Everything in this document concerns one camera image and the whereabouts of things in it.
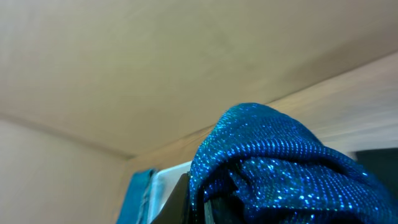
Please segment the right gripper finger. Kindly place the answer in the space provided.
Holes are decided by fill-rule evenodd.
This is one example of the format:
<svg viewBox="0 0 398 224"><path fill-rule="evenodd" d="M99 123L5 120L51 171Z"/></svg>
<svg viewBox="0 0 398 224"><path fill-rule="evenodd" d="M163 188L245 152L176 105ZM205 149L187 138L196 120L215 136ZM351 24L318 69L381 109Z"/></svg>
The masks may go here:
<svg viewBox="0 0 398 224"><path fill-rule="evenodd" d="M180 176L164 207L151 224L191 224L189 180L187 173Z"/></svg>

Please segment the blue sequin fabric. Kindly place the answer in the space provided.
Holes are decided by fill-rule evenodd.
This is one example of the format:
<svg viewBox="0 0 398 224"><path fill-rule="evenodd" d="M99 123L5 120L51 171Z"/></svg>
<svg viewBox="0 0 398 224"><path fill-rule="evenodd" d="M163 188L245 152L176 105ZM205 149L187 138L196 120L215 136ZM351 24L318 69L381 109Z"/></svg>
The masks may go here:
<svg viewBox="0 0 398 224"><path fill-rule="evenodd" d="M396 223L397 200L302 123L258 103L226 111L190 167L193 221L222 198L246 223Z"/></svg>

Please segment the large black garment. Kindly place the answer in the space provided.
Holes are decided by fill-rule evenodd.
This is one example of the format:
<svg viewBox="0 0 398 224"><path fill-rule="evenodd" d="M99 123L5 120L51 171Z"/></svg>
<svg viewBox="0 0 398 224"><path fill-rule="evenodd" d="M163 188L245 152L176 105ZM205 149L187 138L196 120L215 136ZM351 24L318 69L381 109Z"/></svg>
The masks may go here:
<svg viewBox="0 0 398 224"><path fill-rule="evenodd" d="M397 148L356 151L352 155L397 198Z"/></svg>

